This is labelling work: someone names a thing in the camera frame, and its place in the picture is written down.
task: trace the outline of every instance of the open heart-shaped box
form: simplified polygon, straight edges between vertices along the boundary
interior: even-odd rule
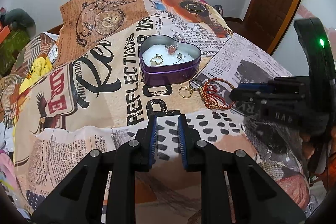
[[[145,64],[142,54],[153,45],[174,45],[177,41],[166,35],[152,35],[147,37],[141,44],[139,58],[143,82],[148,86],[179,84],[193,78],[201,61],[201,50],[199,47],[178,42],[178,48],[186,51],[194,60],[166,66],[148,66]]]

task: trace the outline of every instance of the green light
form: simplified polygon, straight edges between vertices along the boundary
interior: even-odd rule
[[[322,38],[320,39],[320,44],[322,45],[322,47],[324,47],[324,41]]]

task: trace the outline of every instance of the brown floor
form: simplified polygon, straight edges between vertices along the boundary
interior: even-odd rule
[[[235,22],[235,21],[229,21],[225,20],[227,25],[231,30],[236,32],[237,34],[241,35],[242,37],[245,37],[246,39],[250,40],[253,44],[257,45],[258,47],[262,48],[264,51],[267,49],[265,48],[265,45],[263,45],[260,41],[260,37],[256,36],[253,32],[250,32],[243,24],[243,22]]]

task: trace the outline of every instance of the silver screw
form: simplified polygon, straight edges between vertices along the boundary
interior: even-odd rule
[[[246,152],[244,150],[237,150],[236,151],[236,155],[239,157],[239,158],[244,158],[246,156]]]
[[[99,150],[98,149],[93,149],[90,151],[90,156],[91,157],[97,157],[98,155],[100,154]]]
[[[139,142],[137,140],[130,140],[128,142],[128,145],[132,146],[132,147],[137,146],[138,144],[139,144]]]
[[[203,141],[203,140],[199,140],[196,142],[197,146],[199,147],[204,147],[207,145],[207,142],[206,141]]]

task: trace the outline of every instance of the white cotton padding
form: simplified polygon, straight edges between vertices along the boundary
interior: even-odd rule
[[[182,60],[177,58],[179,53],[182,53]],[[165,45],[153,45],[142,54],[143,61],[147,66],[151,66],[151,59],[155,57],[156,54],[162,54],[161,58],[163,59],[162,64],[157,66],[168,66],[173,65],[174,63],[177,65],[194,60],[194,58],[191,57],[186,51],[180,51],[177,49],[174,54],[170,55],[168,54],[168,49],[165,48]],[[155,58],[154,61],[159,63],[161,62],[161,59]]]

